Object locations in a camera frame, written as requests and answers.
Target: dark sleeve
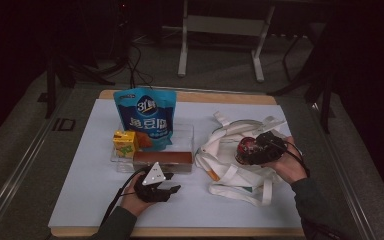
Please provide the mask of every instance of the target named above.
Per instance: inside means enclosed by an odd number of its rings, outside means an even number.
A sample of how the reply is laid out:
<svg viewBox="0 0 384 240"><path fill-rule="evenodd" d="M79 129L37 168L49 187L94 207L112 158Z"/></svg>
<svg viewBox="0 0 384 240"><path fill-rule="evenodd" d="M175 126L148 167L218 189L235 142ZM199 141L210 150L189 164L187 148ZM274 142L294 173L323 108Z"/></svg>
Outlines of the dark sleeve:
<svg viewBox="0 0 384 240"><path fill-rule="evenodd" d="M136 224L136 216L122 207L116 207L107 221L89 240L129 239Z"/></svg>
<svg viewBox="0 0 384 240"><path fill-rule="evenodd" d="M335 212L312 179L301 179L292 183L291 187L296 193L296 208L307 239L348 239Z"/></svg>

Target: person's arm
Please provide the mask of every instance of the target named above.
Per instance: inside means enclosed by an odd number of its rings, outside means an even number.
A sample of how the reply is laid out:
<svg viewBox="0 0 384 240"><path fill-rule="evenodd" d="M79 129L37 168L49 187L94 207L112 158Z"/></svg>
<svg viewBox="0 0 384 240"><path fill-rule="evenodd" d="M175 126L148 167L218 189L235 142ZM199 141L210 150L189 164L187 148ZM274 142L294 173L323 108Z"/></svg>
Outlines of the person's arm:
<svg viewBox="0 0 384 240"><path fill-rule="evenodd" d="M155 203L146 203L135 194L134 185L139 178L136 175L125 189L120 206L116 207L98 232L89 240L124 240L130 237L139 215Z"/></svg>
<svg viewBox="0 0 384 240"><path fill-rule="evenodd" d="M294 139L288 137L285 141L288 143L287 150L300 158L300 154L294 146ZM277 161L261 166L273 168L283 180L291 185L292 190L296 193L296 208L307 239L346 239L340 231L342 227L335 212L318 190L316 183L308 178L305 169L294 157L284 153Z"/></svg>

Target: white triangular device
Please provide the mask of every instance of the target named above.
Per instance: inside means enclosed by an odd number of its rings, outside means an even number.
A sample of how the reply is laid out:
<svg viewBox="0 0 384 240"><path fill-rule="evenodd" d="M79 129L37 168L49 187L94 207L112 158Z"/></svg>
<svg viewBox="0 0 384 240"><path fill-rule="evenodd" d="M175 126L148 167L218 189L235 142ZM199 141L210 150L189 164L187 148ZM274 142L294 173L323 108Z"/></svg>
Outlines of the white triangular device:
<svg viewBox="0 0 384 240"><path fill-rule="evenodd" d="M152 166L148 175L146 175L145 179L142 182L142 185L150 185L154 183L164 182L166 177L164 176L163 171L161 170L160 164L156 162L154 166Z"/></svg>

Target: yellow package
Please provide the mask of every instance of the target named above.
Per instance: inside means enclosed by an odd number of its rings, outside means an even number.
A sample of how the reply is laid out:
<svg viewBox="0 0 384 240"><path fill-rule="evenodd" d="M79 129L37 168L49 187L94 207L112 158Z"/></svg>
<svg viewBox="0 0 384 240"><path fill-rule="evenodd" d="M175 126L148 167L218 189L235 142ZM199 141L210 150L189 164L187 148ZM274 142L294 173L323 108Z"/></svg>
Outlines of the yellow package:
<svg viewBox="0 0 384 240"><path fill-rule="evenodd" d="M117 156L122 158L133 158L133 154L139 150L138 140L134 131L115 131L113 142Z"/></svg>

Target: blue snack bag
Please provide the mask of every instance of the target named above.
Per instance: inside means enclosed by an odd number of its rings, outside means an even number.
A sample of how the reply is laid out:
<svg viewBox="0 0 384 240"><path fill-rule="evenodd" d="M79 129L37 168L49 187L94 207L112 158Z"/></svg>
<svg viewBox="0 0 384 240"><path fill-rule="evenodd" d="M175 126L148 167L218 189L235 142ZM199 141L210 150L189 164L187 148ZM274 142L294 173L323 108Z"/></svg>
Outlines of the blue snack bag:
<svg viewBox="0 0 384 240"><path fill-rule="evenodd" d="M136 132L142 151L161 151L171 145L176 92L133 88L114 92L124 130Z"/></svg>

